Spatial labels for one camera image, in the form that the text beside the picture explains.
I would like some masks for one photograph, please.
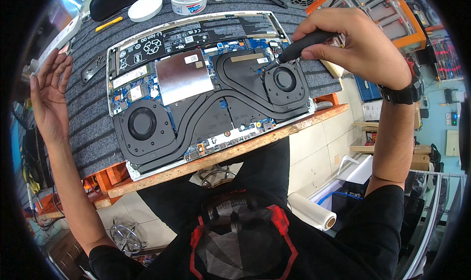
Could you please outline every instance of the wristwatch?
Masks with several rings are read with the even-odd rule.
[[[412,83],[402,90],[392,90],[385,86],[378,85],[381,97],[392,104],[414,104],[421,99],[423,87],[419,82],[420,70],[415,65],[415,60],[411,57],[406,59],[412,73]]]

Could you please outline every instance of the floor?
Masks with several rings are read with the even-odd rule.
[[[291,170],[288,194],[297,192],[309,196],[330,181],[339,169],[342,156],[355,153],[350,145],[363,145],[361,127],[355,121],[363,121],[362,100],[355,80],[343,79],[343,91],[337,93],[339,103],[348,103],[350,109],[322,123],[290,136]],[[241,164],[231,166],[237,172]],[[200,180],[192,178],[194,183]],[[147,247],[158,247],[171,242],[176,234],[167,227],[142,201],[136,192],[124,195],[113,206],[98,210],[107,232],[117,222],[126,225],[138,223],[138,236],[147,241]]]

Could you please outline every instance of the container lid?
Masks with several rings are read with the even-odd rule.
[[[128,10],[129,18],[140,23],[154,17],[162,9],[162,0],[138,0]]]

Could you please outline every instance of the yellow pry tool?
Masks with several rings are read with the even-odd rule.
[[[117,22],[120,22],[120,21],[122,21],[122,16],[120,16],[118,18],[115,18],[114,20],[110,21],[109,23],[106,23],[104,25],[101,25],[101,26],[97,27],[95,29],[95,32],[98,32],[99,30],[103,30],[103,28],[106,28],[107,26],[112,25],[112,24],[117,23]]]

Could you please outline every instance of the hand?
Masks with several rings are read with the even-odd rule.
[[[73,58],[58,53],[59,50],[54,49],[44,61],[38,76],[30,77],[34,118],[46,146],[68,143],[69,139],[69,114],[64,94],[72,73]]]
[[[406,60],[378,26],[358,8],[317,9],[293,33],[297,41],[317,28],[342,33],[345,48],[315,44],[304,48],[303,59],[323,59],[363,79],[402,90],[412,82]]]

